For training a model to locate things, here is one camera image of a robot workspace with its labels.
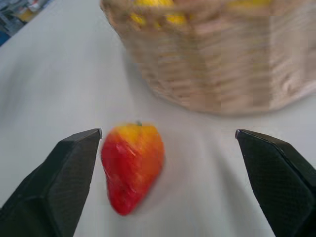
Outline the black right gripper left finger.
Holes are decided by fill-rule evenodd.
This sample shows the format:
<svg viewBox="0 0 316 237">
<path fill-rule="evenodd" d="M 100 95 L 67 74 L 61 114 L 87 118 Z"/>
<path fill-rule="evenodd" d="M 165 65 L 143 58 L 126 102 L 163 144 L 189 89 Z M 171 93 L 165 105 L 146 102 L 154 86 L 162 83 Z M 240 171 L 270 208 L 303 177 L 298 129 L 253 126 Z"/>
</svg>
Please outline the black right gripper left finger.
<svg viewBox="0 0 316 237">
<path fill-rule="evenodd" d="M 90 190 L 102 130 L 59 141 L 0 209 L 2 237 L 72 237 Z"/>
</svg>

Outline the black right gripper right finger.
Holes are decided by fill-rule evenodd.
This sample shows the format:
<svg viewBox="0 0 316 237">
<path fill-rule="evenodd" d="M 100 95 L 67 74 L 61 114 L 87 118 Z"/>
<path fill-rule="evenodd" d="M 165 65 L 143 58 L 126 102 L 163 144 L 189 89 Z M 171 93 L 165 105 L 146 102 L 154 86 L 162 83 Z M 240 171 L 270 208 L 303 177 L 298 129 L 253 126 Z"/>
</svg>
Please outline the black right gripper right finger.
<svg viewBox="0 0 316 237">
<path fill-rule="evenodd" d="M 277 237 L 316 235 L 316 170 L 289 143 L 238 129 L 253 193 Z"/>
</svg>

